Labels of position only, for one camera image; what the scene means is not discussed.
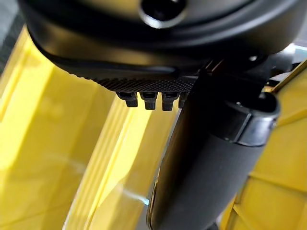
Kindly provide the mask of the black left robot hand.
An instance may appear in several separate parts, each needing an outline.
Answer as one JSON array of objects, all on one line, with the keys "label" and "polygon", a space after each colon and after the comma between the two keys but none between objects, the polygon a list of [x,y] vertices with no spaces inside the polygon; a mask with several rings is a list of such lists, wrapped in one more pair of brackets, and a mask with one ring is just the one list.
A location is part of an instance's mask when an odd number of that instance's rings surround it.
[{"label": "black left robot hand", "polygon": [[147,209],[152,230],[204,230],[263,153],[281,105],[263,92],[307,14],[304,0],[20,0],[59,68],[137,107],[180,116]]}]

